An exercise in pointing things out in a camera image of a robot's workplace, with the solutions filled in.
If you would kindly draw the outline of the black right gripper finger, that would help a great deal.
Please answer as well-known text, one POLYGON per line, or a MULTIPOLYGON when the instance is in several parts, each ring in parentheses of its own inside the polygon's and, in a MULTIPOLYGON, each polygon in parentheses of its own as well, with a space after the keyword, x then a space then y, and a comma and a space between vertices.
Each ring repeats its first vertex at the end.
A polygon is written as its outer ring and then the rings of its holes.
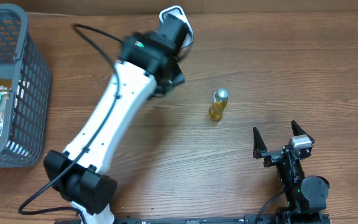
POLYGON ((299 126, 299 124, 295 120, 291 121, 291 128, 294 136, 301 136, 306 134, 306 132, 299 126))
POLYGON ((253 158, 255 159, 262 158, 262 154, 267 152, 267 147, 257 127, 253 127, 253 137, 254 137, 253 158))

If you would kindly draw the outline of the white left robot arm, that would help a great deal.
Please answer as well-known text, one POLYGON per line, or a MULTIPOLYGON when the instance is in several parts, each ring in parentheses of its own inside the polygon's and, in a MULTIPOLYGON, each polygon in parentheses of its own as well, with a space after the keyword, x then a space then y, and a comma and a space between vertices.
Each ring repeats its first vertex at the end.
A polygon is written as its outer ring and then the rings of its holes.
POLYGON ((113 74, 83 129, 63 152, 50 151, 44 167, 53 188, 70 203, 76 223, 114 223, 109 202, 117 182, 106 172, 116 147, 139 108, 184 82, 180 50, 193 43, 193 33, 159 29, 135 32, 121 41, 111 62, 113 74))

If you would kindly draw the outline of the yellow oil bottle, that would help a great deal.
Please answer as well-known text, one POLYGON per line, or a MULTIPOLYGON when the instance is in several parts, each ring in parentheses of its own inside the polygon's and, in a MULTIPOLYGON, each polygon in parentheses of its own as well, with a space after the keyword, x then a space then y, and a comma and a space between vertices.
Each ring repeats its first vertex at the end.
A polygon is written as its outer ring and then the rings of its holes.
POLYGON ((220 121, 223 117, 223 111, 228 103, 228 91, 220 88, 214 92, 213 101, 209 107, 209 117, 212 120, 220 121))

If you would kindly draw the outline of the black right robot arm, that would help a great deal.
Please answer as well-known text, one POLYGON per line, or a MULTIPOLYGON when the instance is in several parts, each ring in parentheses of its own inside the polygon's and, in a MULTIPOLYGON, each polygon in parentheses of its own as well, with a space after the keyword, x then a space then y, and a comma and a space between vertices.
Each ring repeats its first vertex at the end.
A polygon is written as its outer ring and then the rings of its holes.
POLYGON ((310 157, 315 140, 296 121, 291 122, 293 136, 287 145, 269 151, 257 128, 253 128, 253 158, 263 159, 264 167, 276 167, 283 190, 266 202, 253 218, 254 223, 316 223, 328 224, 324 214, 330 184, 318 175, 306 176, 301 161, 310 157), (286 207, 276 209, 273 215, 263 216, 263 211, 281 195, 287 200, 286 207))

